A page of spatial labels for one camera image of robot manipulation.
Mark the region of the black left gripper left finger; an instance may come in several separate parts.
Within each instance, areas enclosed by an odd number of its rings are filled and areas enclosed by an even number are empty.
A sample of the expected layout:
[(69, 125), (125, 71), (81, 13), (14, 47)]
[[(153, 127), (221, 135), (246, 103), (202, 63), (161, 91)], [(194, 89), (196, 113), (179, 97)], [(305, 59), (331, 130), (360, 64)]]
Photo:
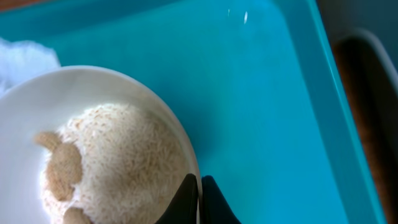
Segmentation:
[(187, 174), (166, 211), (155, 224), (196, 224), (197, 206), (197, 178)]

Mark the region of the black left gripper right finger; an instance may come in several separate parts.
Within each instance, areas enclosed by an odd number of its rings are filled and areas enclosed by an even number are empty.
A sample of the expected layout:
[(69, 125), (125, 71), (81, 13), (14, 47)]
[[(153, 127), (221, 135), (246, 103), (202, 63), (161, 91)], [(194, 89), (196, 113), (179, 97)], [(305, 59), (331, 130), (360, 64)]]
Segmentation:
[(203, 187), (203, 208), (201, 218), (206, 224), (241, 224), (224, 198), (214, 178), (201, 178)]

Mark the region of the white bowl with peanuts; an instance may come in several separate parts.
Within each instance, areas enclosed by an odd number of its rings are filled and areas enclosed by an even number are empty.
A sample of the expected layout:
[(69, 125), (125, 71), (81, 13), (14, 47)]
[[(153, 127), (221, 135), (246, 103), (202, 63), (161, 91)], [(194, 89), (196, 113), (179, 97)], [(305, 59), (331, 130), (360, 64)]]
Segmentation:
[(201, 205), (191, 142), (148, 87), (71, 66), (1, 97), (2, 223), (155, 223), (184, 183)]

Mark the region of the white napkin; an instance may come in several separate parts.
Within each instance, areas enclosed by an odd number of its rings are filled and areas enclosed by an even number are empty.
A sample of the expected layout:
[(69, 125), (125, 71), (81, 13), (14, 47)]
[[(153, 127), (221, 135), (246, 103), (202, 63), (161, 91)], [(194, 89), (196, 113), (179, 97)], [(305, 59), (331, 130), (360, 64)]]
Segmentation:
[(31, 40), (1, 38), (1, 96), (12, 87), (61, 67), (56, 52)]

